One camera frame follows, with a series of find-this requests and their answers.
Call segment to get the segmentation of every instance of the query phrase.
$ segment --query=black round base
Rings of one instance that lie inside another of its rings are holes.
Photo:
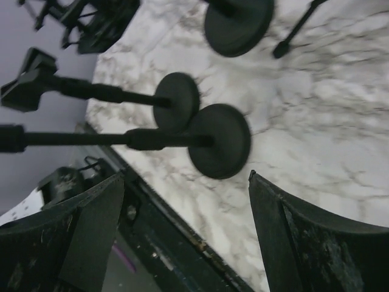
[[[289,43],[285,43],[285,42],[280,42],[277,47],[275,47],[275,49],[273,50],[273,57],[275,59],[279,59],[279,58],[282,58],[283,56],[285,56],[287,53],[289,53],[291,49],[291,46]]]
[[[159,83],[155,96],[168,97],[170,108],[153,107],[160,130],[178,134],[185,131],[200,108],[200,93],[195,81],[184,73],[171,73]]]
[[[212,147],[189,147],[193,165],[203,175],[226,179],[245,166],[251,149],[251,134],[244,116],[234,107],[224,104],[207,106],[193,118],[189,133],[209,135]]]
[[[225,57],[243,55],[263,38],[274,13],[274,0],[226,0],[236,7],[231,17],[212,5],[205,15],[205,37],[211,48]]]

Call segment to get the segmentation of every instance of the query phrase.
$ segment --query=white marble surface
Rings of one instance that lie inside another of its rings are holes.
[[[95,82],[146,94],[168,73],[186,72],[202,106],[229,103],[245,114],[252,153],[225,181],[201,176],[185,149],[115,149],[255,291],[269,287],[249,204],[252,169],[324,209],[389,226],[389,2],[329,0],[294,50],[274,60],[272,49],[308,3],[277,1],[266,37],[230,59],[205,42],[204,3],[149,0],[95,72]],[[87,118],[101,133],[155,127],[142,105],[91,100]]]

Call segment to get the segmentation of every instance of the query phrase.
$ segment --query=black equipment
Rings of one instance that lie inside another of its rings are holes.
[[[200,93],[195,81],[184,73],[171,73],[159,83],[154,96],[123,91],[120,87],[91,84],[87,80],[59,77],[56,59],[30,48],[18,77],[1,87],[1,105],[14,110],[36,111],[41,96],[47,91],[78,99],[95,98],[105,102],[132,102],[152,105],[154,119],[160,130],[180,133],[187,129],[199,111]]]
[[[35,30],[40,30],[44,19],[50,15],[65,27],[61,47],[63,49],[76,44],[79,54],[99,54],[108,50],[118,41],[140,6],[139,0],[74,0],[72,4],[61,5],[57,0],[39,0],[43,7],[38,15],[33,11],[28,0],[18,0],[25,6],[35,20]],[[90,5],[95,11],[83,14]],[[79,39],[71,41],[74,29],[79,32]]]
[[[325,211],[254,170],[249,181],[271,292],[387,290],[389,228]]]
[[[117,153],[84,151],[103,156],[54,171],[42,211],[0,226],[1,291],[100,292],[117,227],[161,291],[253,291]]]

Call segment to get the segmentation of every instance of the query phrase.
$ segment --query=black metal pole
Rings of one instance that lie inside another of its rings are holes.
[[[296,34],[300,31],[300,29],[303,27],[305,22],[311,17],[311,15],[315,12],[317,7],[319,7],[320,4],[326,2],[327,0],[313,0],[311,2],[311,5],[309,6],[307,12],[301,17],[299,22],[295,25],[295,27],[292,29],[290,34],[283,40],[283,43],[290,43],[291,40],[296,36]]]
[[[122,134],[77,134],[77,133],[26,133],[28,146],[68,145],[127,145],[130,135]]]
[[[171,100],[166,97],[148,96],[146,94],[122,91],[121,102],[139,103],[142,105],[159,106],[161,108],[170,108]]]
[[[204,0],[216,10],[224,14],[226,17],[231,17],[236,12],[236,7],[226,0]]]
[[[64,15],[65,13],[65,8],[60,6],[59,4],[56,5],[56,6],[51,6],[49,8],[49,15],[54,18],[55,20],[57,20],[58,22],[61,22],[61,18],[62,16]],[[75,23],[75,26],[77,28],[79,28],[82,32],[87,32],[88,31],[88,28],[86,25],[84,25],[81,21],[77,21]]]

